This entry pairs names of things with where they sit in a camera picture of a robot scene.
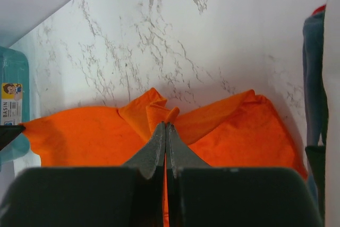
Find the teal plastic bin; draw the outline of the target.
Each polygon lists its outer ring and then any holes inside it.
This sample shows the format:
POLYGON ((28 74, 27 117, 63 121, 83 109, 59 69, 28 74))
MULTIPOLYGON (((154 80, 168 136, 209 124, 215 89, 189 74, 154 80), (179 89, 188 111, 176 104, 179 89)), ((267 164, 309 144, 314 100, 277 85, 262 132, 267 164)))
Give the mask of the teal plastic bin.
MULTIPOLYGON (((19 51, 1 47, 1 125, 20 125, 30 120, 29 63, 19 51)), ((21 133, 3 150, 1 165, 24 156, 30 149, 21 133)))

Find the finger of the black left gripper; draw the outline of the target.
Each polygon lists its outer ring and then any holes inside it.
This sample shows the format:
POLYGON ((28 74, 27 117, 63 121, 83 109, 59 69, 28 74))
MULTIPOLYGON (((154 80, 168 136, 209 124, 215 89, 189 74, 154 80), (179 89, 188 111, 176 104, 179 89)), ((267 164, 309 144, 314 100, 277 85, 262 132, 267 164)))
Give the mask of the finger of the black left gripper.
POLYGON ((1 125, 0 127, 0 150, 3 150, 26 128, 23 125, 1 125))

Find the orange t shirt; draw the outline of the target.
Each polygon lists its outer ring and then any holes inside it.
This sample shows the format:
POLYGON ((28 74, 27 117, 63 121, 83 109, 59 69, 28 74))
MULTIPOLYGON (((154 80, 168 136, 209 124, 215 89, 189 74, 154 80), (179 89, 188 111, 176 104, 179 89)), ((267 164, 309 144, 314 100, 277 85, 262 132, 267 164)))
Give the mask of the orange t shirt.
POLYGON ((253 90, 192 112, 150 89, 121 108, 80 107, 26 122, 41 167, 10 188, 2 226, 321 226, 302 158, 272 103, 253 90), (209 168, 123 167, 156 126, 175 125, 209 168))

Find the red folded t shirt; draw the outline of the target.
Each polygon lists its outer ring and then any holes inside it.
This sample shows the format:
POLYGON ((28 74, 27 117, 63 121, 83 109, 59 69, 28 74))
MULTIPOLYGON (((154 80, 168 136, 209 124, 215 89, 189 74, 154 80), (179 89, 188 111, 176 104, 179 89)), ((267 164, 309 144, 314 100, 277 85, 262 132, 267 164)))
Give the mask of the red folded t shirt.
POLYGON ((326 4, 325 4, 325 5, 322 5, 322 6, 320 6, 320 7, 318 7, 317 9, 315 9, 315 10, 313 11, 313 13, 312 13, 312 16, 313 16, 313 15, 316 15, 316 14, 318 14, 318 13, 324 12, 325 9, 326 9, 326 4))

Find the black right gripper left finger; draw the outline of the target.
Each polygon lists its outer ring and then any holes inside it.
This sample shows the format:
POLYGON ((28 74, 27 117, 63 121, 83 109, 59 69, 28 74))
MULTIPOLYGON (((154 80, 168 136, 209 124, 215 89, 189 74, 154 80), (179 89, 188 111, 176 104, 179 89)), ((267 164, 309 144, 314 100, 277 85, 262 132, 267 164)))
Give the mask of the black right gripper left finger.
POLYGON ((156 126, 150 140, 126 161, 123 167, 135 168, 146 180, 151 179, 155 175, 157 167, 163 168, 165 141, 166 124, 161 122, 156 126))

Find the white folded t shirt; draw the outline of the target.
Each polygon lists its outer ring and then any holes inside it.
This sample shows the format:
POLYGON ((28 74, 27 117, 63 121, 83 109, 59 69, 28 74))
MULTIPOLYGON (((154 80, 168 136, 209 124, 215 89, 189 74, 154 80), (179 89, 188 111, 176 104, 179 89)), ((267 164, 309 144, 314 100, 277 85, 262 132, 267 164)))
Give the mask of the white folded t shirt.
POLYGON ((322 78, 329 110, 325 226, 339 226, 339 0, 326 3, 322 78))

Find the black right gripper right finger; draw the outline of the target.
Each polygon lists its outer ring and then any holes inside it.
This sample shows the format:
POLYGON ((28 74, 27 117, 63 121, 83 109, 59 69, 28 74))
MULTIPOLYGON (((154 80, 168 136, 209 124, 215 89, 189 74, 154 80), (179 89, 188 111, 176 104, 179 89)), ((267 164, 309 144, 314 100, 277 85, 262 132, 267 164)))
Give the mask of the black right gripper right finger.
POLYGON ((166 124, 165 153, 168 179, 177 179, 180 169, 211 167, 182 141, 171 123, 166 124))

